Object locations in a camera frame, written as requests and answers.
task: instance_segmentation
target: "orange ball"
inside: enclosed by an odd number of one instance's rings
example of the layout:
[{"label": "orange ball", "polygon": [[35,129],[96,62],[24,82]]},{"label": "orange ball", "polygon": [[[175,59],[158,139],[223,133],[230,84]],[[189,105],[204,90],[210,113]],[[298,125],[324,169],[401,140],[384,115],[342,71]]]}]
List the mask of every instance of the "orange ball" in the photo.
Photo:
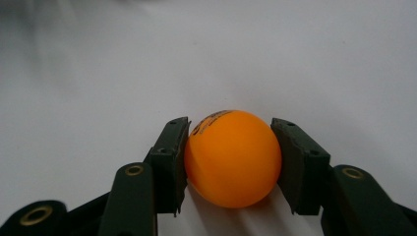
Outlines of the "orange ball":
[{"label": "orange ball", "polygon": [[189,183],[209,202],[250,206],[276,185],[281,150],[271,128],[239,110],[211,114],[190,134],[184,154]]}]

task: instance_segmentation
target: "white surface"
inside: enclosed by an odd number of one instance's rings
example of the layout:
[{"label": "white surface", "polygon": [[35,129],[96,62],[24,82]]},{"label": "white surface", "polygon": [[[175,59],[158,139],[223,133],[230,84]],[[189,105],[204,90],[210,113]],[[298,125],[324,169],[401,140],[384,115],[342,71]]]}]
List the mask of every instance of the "white surface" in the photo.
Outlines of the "white surface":
[{"label": "white surface", "polygon": [[[230,108],[295,122],[332,165],[417,209],[416,1],[0,3],[1,223],[37,200],[98,197],[167,121]],[[279,189],[241,210],[189,189],[158,219],[159,235],[202,236],[322,235],[319,222]]]}]

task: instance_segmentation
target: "ping pong ball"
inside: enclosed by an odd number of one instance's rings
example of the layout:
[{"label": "ping pong ball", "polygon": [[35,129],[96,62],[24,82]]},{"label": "ping pong ball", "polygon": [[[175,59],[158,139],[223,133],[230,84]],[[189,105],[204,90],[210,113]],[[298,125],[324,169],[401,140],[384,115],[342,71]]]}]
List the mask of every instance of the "ping pong ball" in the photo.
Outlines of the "ping pong ball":
[{"label": "ping pong ball", "polygon": [[276,185],[281,151],[263,120],[225,110],[192,131],[184,164],[189,183],[203,198],[220,207],[240,208],[257,203]]}]

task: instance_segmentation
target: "brass ring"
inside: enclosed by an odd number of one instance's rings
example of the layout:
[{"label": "brass ring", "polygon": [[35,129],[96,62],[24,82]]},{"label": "brass ring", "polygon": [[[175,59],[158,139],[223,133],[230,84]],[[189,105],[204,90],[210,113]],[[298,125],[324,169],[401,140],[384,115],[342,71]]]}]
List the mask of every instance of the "brass ring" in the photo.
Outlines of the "brass ring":
[{"label": "brass ring", "polygon": [[343,172],[343,174],[347,175],[352,179],[362,179],[364,177],[364,174],[361,171],[354,168],[346,167],[343,168],[341,171]]},{"label": "brass ring", "polygon": [[141,165],[131,165],[125,169],[125,173],[129,176],[140,175],[144,172],[144,168]]},{"label": "brass ring", "polygon": [[49,205],[38,206],[37,208],[25,214],[21,218],[20,223],[23,226],[31,226],[34,224],[38,224],[39,222],[42,222],[44,219],[49,217],[52,211],[53,211],[52,206],[49,206]]}]

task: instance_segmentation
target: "ball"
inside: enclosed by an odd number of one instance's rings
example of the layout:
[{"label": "ball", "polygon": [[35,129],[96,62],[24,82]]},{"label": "ball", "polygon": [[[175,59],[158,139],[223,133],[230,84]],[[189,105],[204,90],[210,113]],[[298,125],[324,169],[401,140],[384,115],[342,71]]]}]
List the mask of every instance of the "ball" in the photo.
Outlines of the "ball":
[{"label": "ball", "polygon": [[281,151],[262,119],[224,110],[211,114],[191,132],[184,164],[190,185],[203,198],[220,207],[248,207],[276,185]]}]

